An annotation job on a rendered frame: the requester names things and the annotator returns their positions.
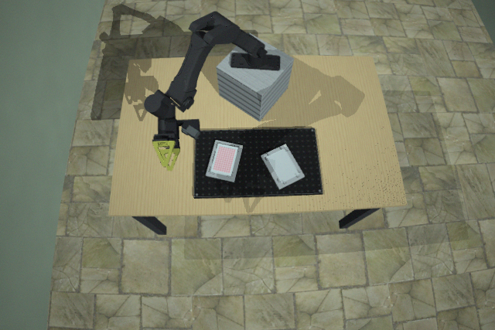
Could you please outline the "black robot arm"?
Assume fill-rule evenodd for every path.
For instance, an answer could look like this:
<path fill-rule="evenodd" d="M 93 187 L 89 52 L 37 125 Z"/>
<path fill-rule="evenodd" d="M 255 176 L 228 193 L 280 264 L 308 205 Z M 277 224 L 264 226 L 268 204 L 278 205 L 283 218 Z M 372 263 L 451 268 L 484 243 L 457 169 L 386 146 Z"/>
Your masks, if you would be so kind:
<path fill-rule="evenodd" d="M 176 107 L 184 113 L 193 105 L 200 71 L 215 45 L 233 43 L 245 52 L 247 51 L 246 53 L 232 53 L 230 62 L 232 68 L 280 70 L 280 56 L 265 55 L 268 51 L 264 49 L 264 43 L 240 29 L 219 12 L 211 12 L 193 21 L 189 30 L 193 32 L 189 49 L 169 89 L 165 93 L 157 90 L 144 102 L 145 109 L 155 115 L 158 121 L 172 118 L 166 120 L 166 134 L 174 133 L 178 139 L 179 126 L 182 127 L 181 132 L 187 136 L 197 139 L 200 135 L 199 119 L 177 120 Z"/>

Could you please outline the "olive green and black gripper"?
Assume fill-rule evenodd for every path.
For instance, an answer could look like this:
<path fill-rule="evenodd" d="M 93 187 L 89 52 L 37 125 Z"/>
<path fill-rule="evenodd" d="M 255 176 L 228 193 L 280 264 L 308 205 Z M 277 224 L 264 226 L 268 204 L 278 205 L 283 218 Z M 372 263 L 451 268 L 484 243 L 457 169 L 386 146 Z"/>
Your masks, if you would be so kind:
<path fill-rule="evenodd" d="M 158 134 L 154 134 L 152 144 L 160 162 L 162 163 L 162 166 L 166 167 L 168 171 L 172 171 L 174 164 L 176 163 L 176 159 L 180 153 L 180 146 L 179 139 L 176 137 L 176 134 L 166 134 L 166 120 L 168 119 L 172 118 L 164 118 L 158 121 Z M 166 149 L 159 149 L 159 147 L 166 147 Z M 172 164 L 169 166 L 168 164 L 172 153 L 175 153 L 175 155 L 172 160 Z M 167 158 L 165 154 L 168 154 Z"/>

